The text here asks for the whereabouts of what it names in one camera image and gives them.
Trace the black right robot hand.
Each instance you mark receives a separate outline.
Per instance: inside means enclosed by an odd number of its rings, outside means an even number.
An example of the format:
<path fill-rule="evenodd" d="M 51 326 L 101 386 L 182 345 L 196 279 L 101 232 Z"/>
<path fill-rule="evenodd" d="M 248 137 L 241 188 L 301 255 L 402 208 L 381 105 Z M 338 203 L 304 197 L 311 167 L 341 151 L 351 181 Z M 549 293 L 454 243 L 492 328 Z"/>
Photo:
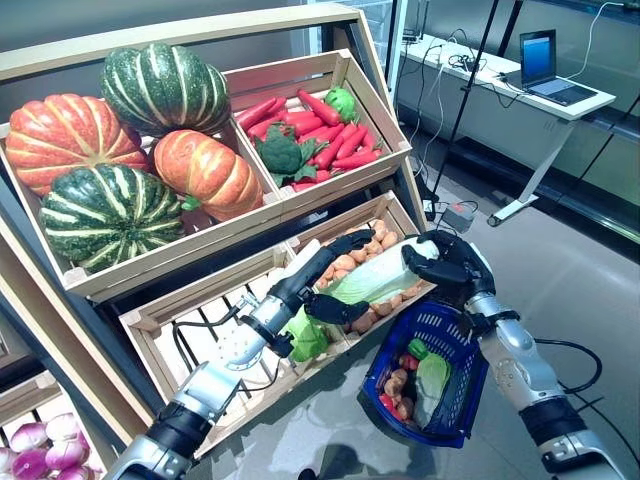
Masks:
<path fill-rule="evenodd" d="M 431 241 L 438 249 L 428 259 L 409 244 L 401 253 L 408 268 L 423 280 L 448 290 L 461 307 L 476 294 L 496 294 L 493 274 L 471 244 L 444 230 L 430 230 L 416 237 L 417 246 Z"/>

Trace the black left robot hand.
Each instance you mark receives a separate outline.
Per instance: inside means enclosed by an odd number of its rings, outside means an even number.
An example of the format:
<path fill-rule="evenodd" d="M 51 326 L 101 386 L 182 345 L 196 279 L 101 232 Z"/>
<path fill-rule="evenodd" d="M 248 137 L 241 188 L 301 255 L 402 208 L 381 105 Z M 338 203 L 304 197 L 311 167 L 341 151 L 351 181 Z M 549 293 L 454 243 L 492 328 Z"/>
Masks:
<path fill-rule="evenodd" d="M 296 272 L 279 280 L 268 292 L 279 307 L 279 313 L 271 323 L 275 331 L 282 330 L 303 305 L 310 316 L 334 325 L 350 324 L 364 315 L 369 308 L 368 302 L 344 303 L 326 294 L 316 294 L 312 287 L 336 259 L 364 247 L 373 235 L 372 229 L 360 229 L 340 236 L 329 245 L 320 246 Z"/>

